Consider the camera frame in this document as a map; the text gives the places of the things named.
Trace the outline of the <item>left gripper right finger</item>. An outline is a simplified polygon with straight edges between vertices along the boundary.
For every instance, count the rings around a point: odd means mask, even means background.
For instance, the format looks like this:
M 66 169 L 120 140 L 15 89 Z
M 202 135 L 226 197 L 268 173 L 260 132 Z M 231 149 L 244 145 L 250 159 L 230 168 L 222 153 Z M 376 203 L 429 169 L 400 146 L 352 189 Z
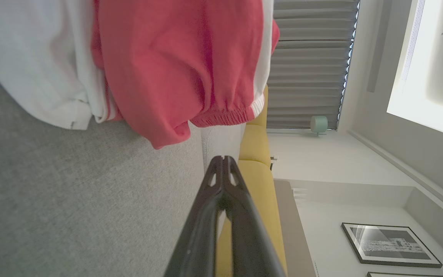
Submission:
M 267 165 L 225 157 L 225 276 L 285 277 L 276 191 Z

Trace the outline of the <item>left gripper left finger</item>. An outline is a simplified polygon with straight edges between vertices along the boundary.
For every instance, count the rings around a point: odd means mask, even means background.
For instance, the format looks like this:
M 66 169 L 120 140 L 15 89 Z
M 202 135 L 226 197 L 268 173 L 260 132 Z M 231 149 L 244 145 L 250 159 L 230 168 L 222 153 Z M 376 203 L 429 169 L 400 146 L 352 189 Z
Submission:
M 165 270 L 165 277 L 213 277 L 223 157 L 214 157 L 204 175 L 186 223 Z

